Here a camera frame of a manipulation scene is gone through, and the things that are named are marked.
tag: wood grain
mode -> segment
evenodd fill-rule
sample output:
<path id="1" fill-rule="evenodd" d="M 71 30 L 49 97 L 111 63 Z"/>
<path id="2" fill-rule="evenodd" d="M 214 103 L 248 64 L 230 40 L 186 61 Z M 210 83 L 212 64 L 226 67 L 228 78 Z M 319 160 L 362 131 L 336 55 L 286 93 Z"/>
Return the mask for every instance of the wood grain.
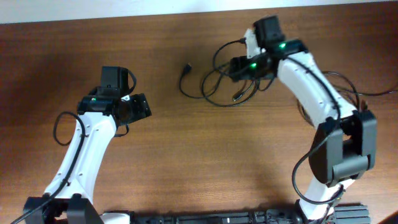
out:
<path id="1" fill-rule="evenodd" d="M 199 94 L 214 51 L 251 24 L 277 14 L 288 38 L 300 37 L 318 66 L 346 74 L 360 91 L 398 82 L 398 4 L 294 7 L 0 25 L 0 222 L 40 196 L 66 148 L 52 139 L 55 117 L 100 83 L 101 66 L 127 67 L 153 116 L 111 141 L 96 181 L 97 211 L 211 212 L 293 203 L 290 175 L 315 131 L 280 82 L 237 108 L 217 108 L 178 92 Z M 226 49 L 220 61 L 244 53 Z M 230 102 L 241 87 L 229 80 L 215 96 Z M 343 202 L 369 205 L 374 222 L 398 210 L 398 95 L 366 98 L 378 118 L 376 166 Z M 60 138 L 72 135 L 63 122 Z M 298 172 L 305 191 L 312 173 Z"/>

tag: white background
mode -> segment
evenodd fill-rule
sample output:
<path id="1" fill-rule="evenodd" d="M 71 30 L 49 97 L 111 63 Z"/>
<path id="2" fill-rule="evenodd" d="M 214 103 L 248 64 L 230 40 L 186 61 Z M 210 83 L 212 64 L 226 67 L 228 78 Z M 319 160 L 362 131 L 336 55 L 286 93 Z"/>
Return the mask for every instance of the white background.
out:
<path id="1" fill-rule="evenodd" d="M 0 23 L 378 1 L 394 0 L 0 0 Z"/>

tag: wooden table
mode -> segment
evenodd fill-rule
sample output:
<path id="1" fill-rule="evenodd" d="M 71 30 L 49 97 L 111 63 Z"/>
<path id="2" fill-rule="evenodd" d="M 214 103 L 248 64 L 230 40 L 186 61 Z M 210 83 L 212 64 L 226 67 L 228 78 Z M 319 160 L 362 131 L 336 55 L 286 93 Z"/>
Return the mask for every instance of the wooden table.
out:
<path id="1" fill-rule="evenodd" d="M 288 38 L 301 38 L 318 66 L 346 74 L 360 91 L 398 82 L 398 4 L 348 4 L 247 11 L 120 17 L 0 25 L 0 222 L 42 195 L 66 148 L 52 139 L 56 116 L 100 84 L 101 66 L 132 70 L 153 116 L 111 141 L 96 180 L 98 212 L 212 212 L 294 203 L 290 181 L 315 130 L 279 81 L 236 108 L 217 108 L 178 91 L 199 94 L 211 57 L 251 24 L 279 15 Z M 244 55 L 233 46 L 220 61 Z M 242 83 L 225 80 L 215 100 L 231 102 Z M 398 209 L 398 94 L 366 98 L 378 118 L 376 166 L 350 187 L 343 202 L 369 205 L 374 222 Z M 75 122 L 59 129 L 68 140 Z M 298 186 L 312 173 L 305 162 Z"/>

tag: white arm segment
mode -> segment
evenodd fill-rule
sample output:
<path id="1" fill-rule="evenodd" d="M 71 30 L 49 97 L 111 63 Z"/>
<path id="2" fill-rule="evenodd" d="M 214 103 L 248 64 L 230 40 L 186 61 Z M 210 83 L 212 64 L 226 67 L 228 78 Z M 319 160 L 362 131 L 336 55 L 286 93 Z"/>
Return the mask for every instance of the white arm segment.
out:
<path id="1" fill-rule="evenodd" d="M 328 87 L 340 106 L 341 118 L 345 118 L 353 114 L 353 111 L 356 110 L 356 108 L 349 104 L 333 88 L 317 67 L 312 54 L 300 52 L 289 55 L 289 57 L 298 60 L 300 63 L 311 69 L 311 71 L 313 71 L 314 74 Z M 334 104 L 327 92 L 311 74 L 306 73 L 305 69 L 293 61 L 285 59 L 279 62 L 277 76 L 303 105 L 316 129 L 318 128 L 318 125 L 320 123 L 324 123 L 328 117 L 332 117 L 334 119 L 337 118 L 337 111 L 333 109 Z M 347 187 L 349 187 L 353 182 L 354 180 L 350 179 L 342 181 L 340 184 L 343 184 L 344 188 L 347 189 Z M 325 184 L 322 184 L 313 177 L 305 196 L 314 201 L 325 201 L 332 198 L 332 196 L 339 190 L 339 187 L 340 185 L 336 185 L 328 188 Z M 318 220 L 323 218 L 328 207 L 328 205 L 314 205 L 301 199 L 300 206 L 304 215 L 309 220 Z"/>
<path id="2" fill-rule="evenodd" d="M 106 147 L 116 132 L 116 123 L 112 116 L 104 116 L 99 112 L 86 112 L 79 116 L 86 129 L 86 138 L 83 142 L 75 168 L 68 180 L 69 184 L 64 186 L 56 198 L 71 198 L 73 194 L 81 194 L 82 198 L 87 198 L 93 204 L 94 184 L 98 170 L 101 165 Z M 81 126 L 76 121 L 75 134 L 69 145 L 67 154 L 63 159 L 62 165 L 55 175 L 53 181 L 44 193 L 53 194 L 65 175 L 80 142 Z"/>

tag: wooden surface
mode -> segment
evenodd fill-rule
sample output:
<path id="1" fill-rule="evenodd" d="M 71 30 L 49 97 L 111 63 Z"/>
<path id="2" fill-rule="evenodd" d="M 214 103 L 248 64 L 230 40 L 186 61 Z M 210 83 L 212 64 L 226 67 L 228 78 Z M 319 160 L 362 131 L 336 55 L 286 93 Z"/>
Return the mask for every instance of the wooden surface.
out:
<path id="1" fill-rule="evenodd" d="M 217 108 L 178 92 L 199 94 L 200 78 L 221 44 L 238 39 L 263 16 L 278 14 L 288 38 L 300 37 L 324 70 L 345 73 L 360 91 L 398 82 L 398 4 L 295 7 L 0 25 L 0 223 L 40 196 L 67 148 L 52 139 L 56 116 L 99 85 L 101 66 L 118 65 L 138 79 L 153 116 L 113 139 L 94 192 L 95 208 L 146 212 L 211 212 L 294 203 L 291 171 L 315 131 L 280 82 L 237 108 Z M 243 55 L 234 46 L 221 60 Z M 223 81 L 215 96 L 230 102 L 241 87 Z M 343 202 L 369 205 L 374 223 L 398 209 L 398 94 L 367 98 L 378 118 L 376 166 Z M 59 130 L 66 141 L 74 127 Z M 312 173 L 298 172 L 302 191 Z"/>

